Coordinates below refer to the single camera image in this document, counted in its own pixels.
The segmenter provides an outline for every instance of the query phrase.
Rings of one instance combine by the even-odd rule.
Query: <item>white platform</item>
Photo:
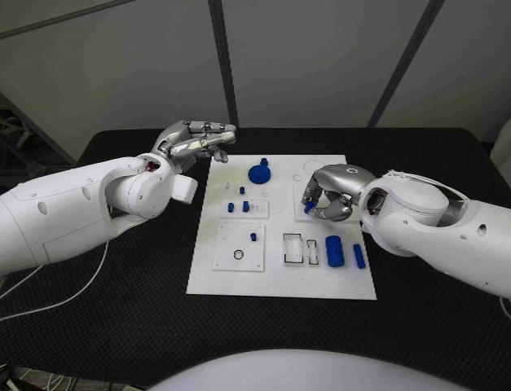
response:
[[[250,167],[259,164],[262,157],[269,159],[272,178],[267,183],[256,185],[247,178],[247,172]],[[230,156],[225,165],[212,161],[186,293],[376,300],[376,287],[357,214],[354,213],[345,222],[328,222],[308,217],[301,204],[302,191],[314,171],[324,165],[337,163],[345,163],[342,155]],[[246,188],[244,195],[240,195],[240,187]],[[253,219],[241,218],[241,220],[223,218],[227,216],[227,209],[224,212],[227,202],[236,202],[238,206],[244,200],[269,202],[267,219],[260,216]],[[234,213],[243,213],[241,209],[236,207]],[[223,224],[236,225],[225,226],[227,231],[246,232],[241,241],[220,240],[218,243],[218,230],[223,230]],[[231,261],[234,251],[244,250],[240,247],[250,245],[249,229],[240,226],[246,224],[264,226],[264,237],[257,238],[264,239],[264,259],[263,264],[254,264],[262,265],[262,268],[247,266],[238,267],[246,271],[214,270],[220,260],[225,257],[225,262]],[[303,266],[285,266],[285,233],[302,234],[305,246],[309,239],[316,240],[318,266],[308,265],[306,257]],[[338,268],[331,268],[327,262],[325,237],[329,235],[340,236],[344,245],[345,266]],[[357,268],[352,244],[361,244],[367,263],[364,270]]]

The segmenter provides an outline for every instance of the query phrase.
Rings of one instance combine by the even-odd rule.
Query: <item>blue object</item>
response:
[[[355,259],[357,259],[357,267],[360,269],[364,269],[364,258],[363,258],[363,251],[361,251],[361,245],[354,244],[352,245],[352,251],[355,252]]]
[[[269,162],[264,157],[262,158],[262,163],[250,168],[250,171],[247,172],[247,178],[250,178],[250,181],[257,185],[269,182],[270,169]]]
[[[305,207],[305,214],[308,214],[308,212],[311,211],[311,209],[316,206],[316,204],[314,203],[314,201],[308,201],[306,202],[306,207]]]
[[[328,236],[325,238],[325,251],[328,252],[328,266],[341,267],[345,264],[345,259],[341,238],[338,236]]]

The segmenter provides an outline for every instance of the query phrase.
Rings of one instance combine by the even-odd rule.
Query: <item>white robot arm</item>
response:
[[[64,261],[158,217],[169,199],[191,204],[197,181],[181,175],[198,157],[227,162],[220,143],[236,126],[179,121],[150,153],[31,180],[0,195],[0,276]],[[127,214],[110,218],[108,206]]]
[[[302,204],[316,217],[341,221],[357,206],[363,231],[402,257],[419,256],[436,270],[511,299],[511,209],[481,201],[449,200],[417,175],[381,178],[354,165],[328,165],[308,183]],[[328,208],[315,208],[319,196]]]

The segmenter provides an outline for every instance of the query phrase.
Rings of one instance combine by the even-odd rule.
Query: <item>black table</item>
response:
[[[147,152],[159,130],[98,134],[81,165]],[[511,191],[469,132],[459,129],[244,129],[230,154],[345,154],[383,175],[422,174],[471,198],[511,208]],[[417,257],[384,252],[365,235],[378,301],[186,295],[210,161],[192,205],[110,243],[84,294],[0,323],[0,361],[67,376],[152,385],[195,364],[254,349],[360,354],[474,389],[511,389],[511,322],[498,299]],[[84,286],[103,248],[46,266],[0,303],[0,317],[49,305]],[[12,275],[10,286],[28,272]]]

